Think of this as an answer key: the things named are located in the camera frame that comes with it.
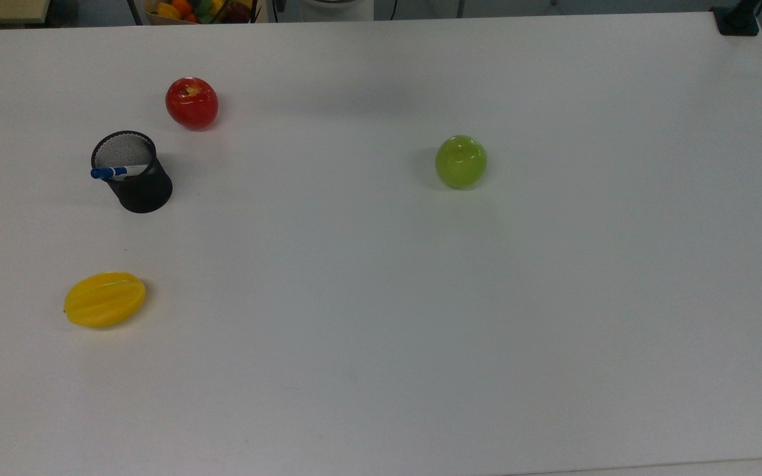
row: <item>table surface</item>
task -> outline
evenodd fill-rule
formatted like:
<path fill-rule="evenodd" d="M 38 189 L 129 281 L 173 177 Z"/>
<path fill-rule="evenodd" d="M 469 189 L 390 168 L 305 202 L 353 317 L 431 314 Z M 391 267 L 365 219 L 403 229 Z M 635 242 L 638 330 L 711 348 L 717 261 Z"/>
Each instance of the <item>table surface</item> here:
<path fill-rule="evenodd" d="M 49 0 L 0 0 L 0 23 L 43 23 Z"/>
<path fill-rule="evenodd" d="M 184 75 L 220 94 L 187 132 Z M 115 130 L 175 183 L 89 178 Z M 472 190 L 433 154 L 489 153 Z M 67 322 L 103 271 L 148 300 Z M 762 458 L 762 35 L 710 13 L 0 31 L 0 474 Z"/>

